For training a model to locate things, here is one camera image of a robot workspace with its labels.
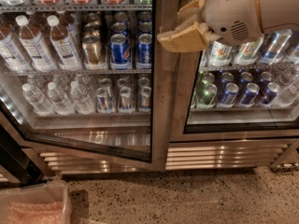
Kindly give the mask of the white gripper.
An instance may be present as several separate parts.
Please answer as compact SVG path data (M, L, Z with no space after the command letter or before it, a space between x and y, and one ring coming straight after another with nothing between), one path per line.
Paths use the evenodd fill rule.
M219 36L222 44L237 46L263 35L256 0L192 0L178 11L177 26L157 35L167 51L202 51Z

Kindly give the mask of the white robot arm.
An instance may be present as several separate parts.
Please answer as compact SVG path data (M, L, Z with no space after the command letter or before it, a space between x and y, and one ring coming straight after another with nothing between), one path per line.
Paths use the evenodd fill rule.
M299 30L299 0L192 0L177 13L177 27L157 39L171 52L204 50L213 41L228 46L262 35Z

